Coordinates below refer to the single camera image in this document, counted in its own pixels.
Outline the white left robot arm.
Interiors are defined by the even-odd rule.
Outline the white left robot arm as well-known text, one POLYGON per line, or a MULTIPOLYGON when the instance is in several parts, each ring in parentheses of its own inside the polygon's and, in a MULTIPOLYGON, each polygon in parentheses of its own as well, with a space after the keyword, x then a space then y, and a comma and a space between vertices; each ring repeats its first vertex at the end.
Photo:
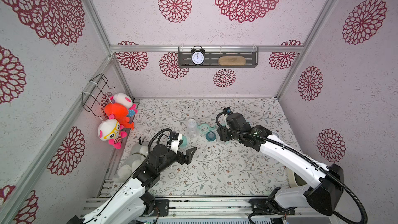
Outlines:
POLYGON ((161 172, 174 163, 189 165, 196 147, 179 151, 182 134, 163 129, 149 142, 147 156, 116 193, 104 204, 69 224, 128 224, 155 209, 155 197, 149 190, 160 180, 161 172))

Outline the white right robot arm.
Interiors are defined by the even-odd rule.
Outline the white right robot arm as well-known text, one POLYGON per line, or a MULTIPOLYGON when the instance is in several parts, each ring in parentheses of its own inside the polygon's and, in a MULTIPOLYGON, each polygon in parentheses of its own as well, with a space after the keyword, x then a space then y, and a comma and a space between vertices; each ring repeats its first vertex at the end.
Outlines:
POLYGON ((355 193, 344 183, 344 170, 332 164, 313 160, 307 155, 287 145, 269 129, 256 125, 252 127, 240 113, 232 113, 225 108, 215 119, 221 141, 235 140, 245 147, 271 157, 282 163, 303 179, 306 184, 293 188, 275 188, 266 199, 266 208, 249 215, 258 216, 289 214, 296 208, 311 207, 324 216, 335 216, 347 224, 353 221, 335 209, 344 192, 359 209, 359 223, 369 221, 366 209, 355 193))

